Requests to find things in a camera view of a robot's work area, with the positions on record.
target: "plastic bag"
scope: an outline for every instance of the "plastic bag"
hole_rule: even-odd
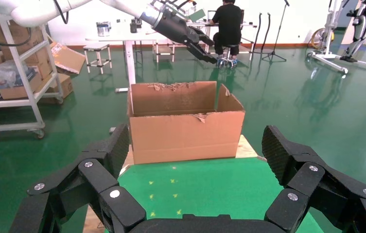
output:
[[[22,63],[24,72],[27,73],[28,67]],[[17,80],[21,80],[17,66],[14,61],[6,61],[0,64],[0,89],[14,87]]]

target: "green mat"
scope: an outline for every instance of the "green mat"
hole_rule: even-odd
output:
[[[256,158],[134,165],[120,178],[147,218],[231,215],[263,219],[280,190],[266,162]],[[308,213],[298,233],[322,233]]]

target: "black pants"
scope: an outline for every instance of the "black pants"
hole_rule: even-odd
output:
[[[216,54],[222,55],[224,53],[223,47],[228,44],[222,43],[222,41],[219,38],[219,33],[214,34],[213,36],[214,41],[214,49],[216,50]],[[230,55],[236,56],[239,54],[239,46],[230,48]]]

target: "small white stool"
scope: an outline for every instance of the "small white stool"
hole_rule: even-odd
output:
[[[87,63],[88,73],[90,73],[90,67],[99,67],[100,70],[101,70],[101,74],[104,73],[103,72],[103,66],[105,66],[107,63],[110,63],[110,68],[113,67],[113,65],[111,63],[111,52],[110,52],[110,45],[109,44],[106,44],[106,43],[94,43],[94,44],[91,44],[91,45],[84,46],[83,49],[84,49],[84,55],[86,56],[86,63]],[[105,50],[105,49],[108,50],[108,59],[105,59],[104,63],[102,63],[100,52],[102,50]],[[87,51],[94,51],[94,52],[96,52],[97,53],[97,59],[89,63],[88,62],[88,57],[87,57]]]

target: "shoe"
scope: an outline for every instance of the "shoe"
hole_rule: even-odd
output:
[[[351,56],[343,56],[343,57],[340,57],[340,60],[342,61],[346,61],[346,62],[350,62],[350,63],[354,63],[354,62],[357,62],[356,59],[354,59],[353,57]]]
[[[217,65],[217,67],[219,67],[219,68],[221,68],[221,67],[223,67],[224,66],[224,59],[223,58],[219,58],[218,60],[217,60],[217,63],[216,63],[216,65]]]
[[[237,59],[236,60],[230,60],[227,63],[227,66],[230,67],[230,69],[233,69],[234,67],[236,67],[237,66]]]

